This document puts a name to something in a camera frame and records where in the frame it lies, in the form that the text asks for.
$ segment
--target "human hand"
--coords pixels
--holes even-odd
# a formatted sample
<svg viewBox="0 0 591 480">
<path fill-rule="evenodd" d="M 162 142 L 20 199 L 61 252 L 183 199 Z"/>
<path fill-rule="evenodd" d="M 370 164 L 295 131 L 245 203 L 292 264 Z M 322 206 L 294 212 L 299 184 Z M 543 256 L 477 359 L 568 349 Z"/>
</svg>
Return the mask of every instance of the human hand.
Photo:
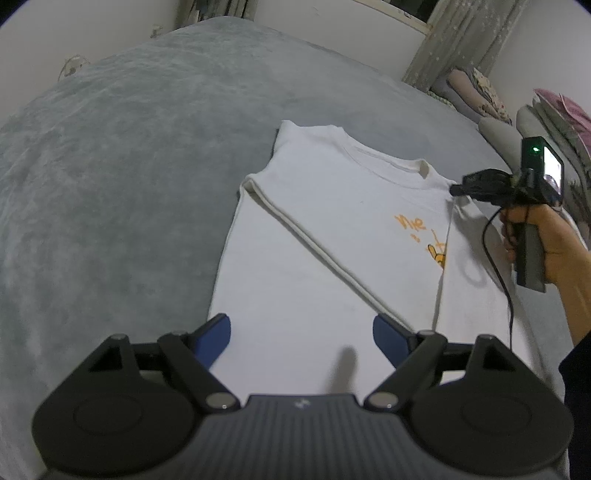
<svg viewBox="0 0 591 480">
<path fill-rule="evenodd" d="M 548 205 L 517 206 L 501 212 L 503 222 L 503 244 L 507 249 L 509 261 L 515 262 L 517 239 L 513 223 L 537 225 L 545 251 L 546 280 L 557 285 L 568 281 L 576 273 L 577 265 L 590 262 L 591 254 L 581 244 L 572 227 Z"/>
</svg>

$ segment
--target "cable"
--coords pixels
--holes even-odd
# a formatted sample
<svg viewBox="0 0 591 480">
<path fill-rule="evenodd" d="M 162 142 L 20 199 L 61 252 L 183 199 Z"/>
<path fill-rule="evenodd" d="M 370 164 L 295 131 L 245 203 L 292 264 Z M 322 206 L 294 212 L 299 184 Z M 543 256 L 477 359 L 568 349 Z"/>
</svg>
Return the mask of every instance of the cable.
<svg viewBox="0 0 591 480">
<path fill-rule="evenodd" d="M 505 292 L 505 296 L 507 297 L 507 303 L 509 304 L 509 348 L 511 349 L 511 351 L 513 351 L 513 319 L 515 316 L 515 310 L 513 308 L 513 300 L 511 299 L 511 294 L 509 293 L 509 289 L 507 288 L 507 285 L 505 284 L 505 280 L 503 280 L 503 276 L 501 275 L 501 273 L 499 272 L 499 269 L 496 267 L 495 261 L 492 259 L 491 254 L 488 251 L 488 248 L 486 247 L 486 231 L 488 230 L 489 226 L 492 224 L 493 220 L 497 217 L 497 215 L 499 215 L 499 213 L 501 212 L 501 210 L 505 208 L 505 207 L 501 207 L 499 208 L 492 217 L 490 217 L 488 219 L 488 222 L 486 223 L 484 230 L 482 231 L 482 249 L 484 250 L 484 253 L 486 255 L 486 257 L 488 258 L 488 261 L 491 263 L 492 269 L 495 271 L 496 277 L 499 279 L 499 282 L 501 282 L 501 287 L 503 289 L 503 292 Z"/>
</svg>

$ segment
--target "handle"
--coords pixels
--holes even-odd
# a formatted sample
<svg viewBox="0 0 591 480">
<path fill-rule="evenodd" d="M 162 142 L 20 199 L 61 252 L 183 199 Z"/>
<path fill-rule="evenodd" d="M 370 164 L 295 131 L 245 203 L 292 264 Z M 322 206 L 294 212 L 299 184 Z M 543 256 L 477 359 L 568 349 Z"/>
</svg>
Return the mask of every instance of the handle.
<svg viewBox="0 0 591 480">
<path fill-rule="evenodd" d="M 513 229 L 517 238 L 517 284 L 545 293 L 545 253 L 538 227 L 530 223 L 516 223 Z"/>
</svg>

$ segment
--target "round pad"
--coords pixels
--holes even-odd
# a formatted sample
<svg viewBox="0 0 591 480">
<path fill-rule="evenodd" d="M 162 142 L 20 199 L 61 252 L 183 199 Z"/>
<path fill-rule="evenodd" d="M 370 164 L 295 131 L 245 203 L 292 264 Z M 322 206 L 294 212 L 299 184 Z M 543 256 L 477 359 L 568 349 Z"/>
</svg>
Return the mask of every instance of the round pad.
<svg viewBox="0 0 591 480">
<path fill-rule="evenodd" d="M 572 420 L 551 393 L 498 394 L 467 382 L 417 397 L 410 420 L 427 450 L 448 465 L 489 476 L 518 476 L 552 465 Z"/>
<path fill-rule="evenodd" d="M 33 418 L 33 437 L 49 468 L 92 477 L 127 475 L 185 445 L 195 424 L 190 402 L 163 385 L 125 380 L 121 393 L 113 384 L 95 383 L 93 391 L 58 387 L 43 402 Z"/>
</svg>

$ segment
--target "gray blanket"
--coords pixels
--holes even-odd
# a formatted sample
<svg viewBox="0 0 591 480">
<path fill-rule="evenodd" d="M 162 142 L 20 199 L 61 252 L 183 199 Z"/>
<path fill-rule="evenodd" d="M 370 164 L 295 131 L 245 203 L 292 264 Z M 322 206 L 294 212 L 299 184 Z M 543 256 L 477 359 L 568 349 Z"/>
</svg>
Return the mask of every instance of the gray blanket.
<svg viewBox="0 0 591 480">
<path fill-rule="evenodd" d="M 265 167 L 283 119 L 340 125 L 450 179 L 506 169 L 440 102 L 235 18 L 60 82 L 0 129 L 1 476 L 43 471 L 31 416 L 105 337 L 152 341 L 206 320 L 238 186 Z M 528 304 L 557 365 L 569 347 L 560 304 Z"/>
</svg>

